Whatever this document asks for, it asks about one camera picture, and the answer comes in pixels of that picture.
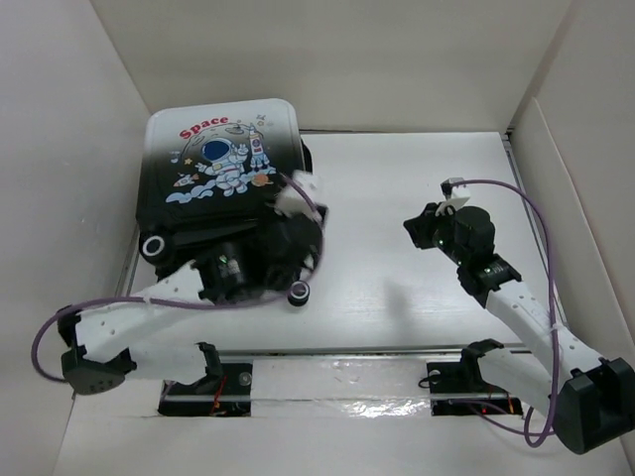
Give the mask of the black suitcase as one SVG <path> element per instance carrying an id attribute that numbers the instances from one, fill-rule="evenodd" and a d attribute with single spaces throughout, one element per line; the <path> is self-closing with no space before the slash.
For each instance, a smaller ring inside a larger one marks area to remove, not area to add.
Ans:
<path id="1" fill-rule="evenodd" d="M 136 222 L 159 280 L 278 215 L 281 175 L 313 173 L 294 106 L 280 98 L 169 108 L 148 121 Z"/>

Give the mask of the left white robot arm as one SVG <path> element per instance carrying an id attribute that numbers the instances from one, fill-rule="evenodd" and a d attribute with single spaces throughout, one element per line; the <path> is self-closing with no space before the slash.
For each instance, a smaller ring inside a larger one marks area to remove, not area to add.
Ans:
<path id="1" fill-rule="evenodd" d="M 304 305 L 323 250 L 317 213 L 278 215 L 247 242 L 222 244 L 141 292 L 63 309 L 64 380 L 79 395 L 113 390 L 127 379 L 157 379 L 214 391 L 224 377 L 217 347 L 201 334 L 188 344 L 153 337 L 185 321 L 279 300 Z"/>

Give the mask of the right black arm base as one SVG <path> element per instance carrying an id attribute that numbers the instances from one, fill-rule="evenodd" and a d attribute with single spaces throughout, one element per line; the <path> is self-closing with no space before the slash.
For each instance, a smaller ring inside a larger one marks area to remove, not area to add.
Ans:
<path id="1" fill-rule="evenodd" d="M 471 382 L 460 362 L 429 362 L 418 386 L 431 396 L 433 417 L 524 415 L 518 398 L 499 387 Z"/>

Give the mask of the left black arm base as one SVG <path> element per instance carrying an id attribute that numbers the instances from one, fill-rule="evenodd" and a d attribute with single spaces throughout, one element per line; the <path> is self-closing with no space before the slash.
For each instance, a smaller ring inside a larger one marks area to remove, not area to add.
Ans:
<path id="1" fill-rule="evenodd" d="M 229 362 L 222 369 L 223 376 L 212 383 L 165 381 L 158 413 L 164 417 L 250 417 L 253 363 Z"/>

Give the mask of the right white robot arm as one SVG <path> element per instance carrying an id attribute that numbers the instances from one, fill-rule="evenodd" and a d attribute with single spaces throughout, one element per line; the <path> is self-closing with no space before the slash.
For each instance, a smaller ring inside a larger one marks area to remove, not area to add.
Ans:
<path id="1" fill-rule="evenodd" d="M 520 273 L 496 253 L 487 211 L 431 202 L 404 227 L 416 248 L 436 248 L 455 263 L 463 290 L 538 361 L 528 365 L 494 339 L 473 342 L 462 350 L 457 368 L 464 386 L 510 392 L 541 414 L 575 454 L 633 430 L 633 368 L 622 358 L 605 358 L 550 318 Z"/>

